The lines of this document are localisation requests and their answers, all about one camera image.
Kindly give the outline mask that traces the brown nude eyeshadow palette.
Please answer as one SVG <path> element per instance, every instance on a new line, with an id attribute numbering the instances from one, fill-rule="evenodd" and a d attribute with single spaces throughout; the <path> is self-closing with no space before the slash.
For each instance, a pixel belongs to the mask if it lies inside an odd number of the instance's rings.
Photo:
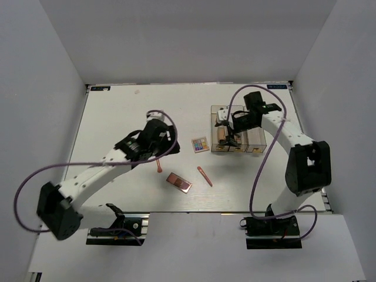
<path id="1" fill-rule="evenodd" d="M 244 146 L 247 144 L 244 132 L 235 133 L 234 140 L 236 141 L 238 146 Z"/>

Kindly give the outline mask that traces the beige foundation tube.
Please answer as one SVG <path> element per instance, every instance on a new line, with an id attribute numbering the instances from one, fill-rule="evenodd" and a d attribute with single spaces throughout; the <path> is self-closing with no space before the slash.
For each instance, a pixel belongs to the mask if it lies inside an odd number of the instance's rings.
<path id="1" fill-rule="evenodd" d="M 218 144 L 226 144 L 227 128 L 224 126 L 217 127 Z"/>

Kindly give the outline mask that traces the colourful glitter eyeshadow palette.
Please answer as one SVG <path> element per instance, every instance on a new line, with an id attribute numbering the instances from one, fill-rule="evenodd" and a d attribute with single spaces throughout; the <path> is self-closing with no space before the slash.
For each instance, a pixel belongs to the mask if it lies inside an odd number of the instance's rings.
<path id="1" fill-rule="evenodd" d="M 210 150 L 206 137 L 192 139 L 193 151 L 195 153 L 205 152 Z"/>

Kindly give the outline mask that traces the pink lip gloss tube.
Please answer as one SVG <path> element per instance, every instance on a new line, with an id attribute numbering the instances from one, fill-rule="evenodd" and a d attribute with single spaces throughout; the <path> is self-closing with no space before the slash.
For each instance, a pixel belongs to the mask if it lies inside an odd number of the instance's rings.
<path id="1" fill-rule="evenodd" d="M 157 160 L 157 161 L 156 161 L 156 164 L 157 164 L 157 172 L 158 172 L 158 173 L 161 173 L 163 170 L 162 170 L 162 167 L 161 167 L 161 165 L 160 165 L 160 161 Z"/>

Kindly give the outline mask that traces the rose gold blush palette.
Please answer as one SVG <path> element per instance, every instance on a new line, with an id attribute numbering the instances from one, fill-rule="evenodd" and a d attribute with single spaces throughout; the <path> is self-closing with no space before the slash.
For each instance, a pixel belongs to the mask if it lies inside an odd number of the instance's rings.
<path id="1" fill-rule="evenodd" d="M 187 194 L 192 187 L 192 183 L 188 182 L 175 173 L 169 174 L 166 181 L 184 194 Z"/>

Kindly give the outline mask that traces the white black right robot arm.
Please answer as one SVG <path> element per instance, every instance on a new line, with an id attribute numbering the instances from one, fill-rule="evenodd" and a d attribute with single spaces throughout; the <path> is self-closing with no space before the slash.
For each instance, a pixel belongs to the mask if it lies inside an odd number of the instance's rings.
<path id="1" fill-rule="evenodd" d="M 216 126 L 227 129 L 226 145 L 236 146 L 234 135 L 257 127 L 272 135 L 270 148 L 278 143 L 287 153 L 286 186 L 268 208 L 266 229 L 279 234 L 287 226 L 299 207 L 314 193 L 332 181 L 330 146 L 325 141 L 315 141 L 287 119 L 283 103 L 267 104 L 259 91 L 244 97 L 245 111 L 231 112 L 231 106 L 216 113 Z"/>

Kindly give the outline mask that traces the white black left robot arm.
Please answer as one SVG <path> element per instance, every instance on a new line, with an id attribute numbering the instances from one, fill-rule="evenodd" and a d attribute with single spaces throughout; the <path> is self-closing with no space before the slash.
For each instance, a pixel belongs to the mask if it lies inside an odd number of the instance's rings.
<path id="1" fill-rule="evenodd" d="M 96 236 L 133 239 L 141 245 L 141 220 L 130 221 L 111 203 L 98 209 L 84 204 L 101 188 L 136 166 L 179 152 L 176 127 L 152 118 L 144 129 L 135 130 L 118 141 L 101 162 L 92 163 L 82 173 L 59 184 L 43 185 L 36 213 L 59 241 L 72 236 L 93 216 L 95 220 L 105 220 L 104 227 L 86 225 Z"/>

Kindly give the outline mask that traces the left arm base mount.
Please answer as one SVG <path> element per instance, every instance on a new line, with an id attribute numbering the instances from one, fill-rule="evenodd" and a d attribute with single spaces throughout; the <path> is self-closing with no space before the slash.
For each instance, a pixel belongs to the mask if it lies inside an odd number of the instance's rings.
<path id="1" fill-rule="evenodd" d="M 86 244 L 93 246 L 142 246 L 146 239 L 149 214 L 126 213 L 112 203 L 88 210 L 84 218 Z"/>

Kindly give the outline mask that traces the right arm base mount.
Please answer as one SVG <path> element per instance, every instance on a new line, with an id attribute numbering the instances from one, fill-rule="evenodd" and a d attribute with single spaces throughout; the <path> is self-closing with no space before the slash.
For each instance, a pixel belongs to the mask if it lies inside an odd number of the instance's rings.
<path id="1" fill-rule="evenodd" d="M 295 216 L 288 219 L 240 220 L 248 250 L 301 249 L 300 229 Z"/>

